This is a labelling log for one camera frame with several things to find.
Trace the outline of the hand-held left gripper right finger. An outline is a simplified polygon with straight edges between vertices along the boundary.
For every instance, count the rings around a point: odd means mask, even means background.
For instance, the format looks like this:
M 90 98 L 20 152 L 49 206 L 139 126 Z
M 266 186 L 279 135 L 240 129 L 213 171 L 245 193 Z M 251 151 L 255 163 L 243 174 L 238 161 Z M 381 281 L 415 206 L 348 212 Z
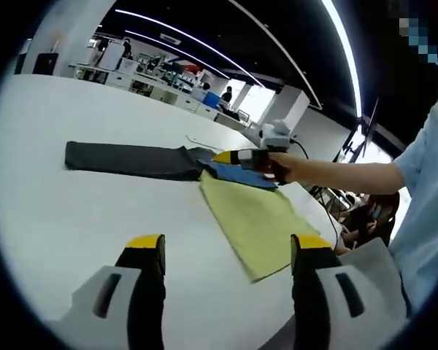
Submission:
M 295 349 L 381 349 L 405 325 L 402 281 L 380 238 L 341 256 L 291 236 Z

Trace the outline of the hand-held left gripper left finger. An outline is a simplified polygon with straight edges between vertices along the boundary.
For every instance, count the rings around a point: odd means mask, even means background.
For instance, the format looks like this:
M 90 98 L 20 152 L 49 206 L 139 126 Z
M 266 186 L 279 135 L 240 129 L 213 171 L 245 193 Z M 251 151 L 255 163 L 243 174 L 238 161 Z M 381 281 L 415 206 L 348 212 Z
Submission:
M 165 237 L 130 240 L 72 293 L 69 310 L 49 323 L 71 349 L 163 349 Z

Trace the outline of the person's right hand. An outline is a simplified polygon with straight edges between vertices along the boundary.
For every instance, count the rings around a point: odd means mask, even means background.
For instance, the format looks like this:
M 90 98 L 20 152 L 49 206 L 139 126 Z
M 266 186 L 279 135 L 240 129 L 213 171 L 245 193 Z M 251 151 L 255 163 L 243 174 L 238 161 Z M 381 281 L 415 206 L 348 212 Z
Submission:
M 270 152 L 264 166 L 264 173 L 269 175 L 279 185 L 293 181 L 295 159 L 283 152 Z

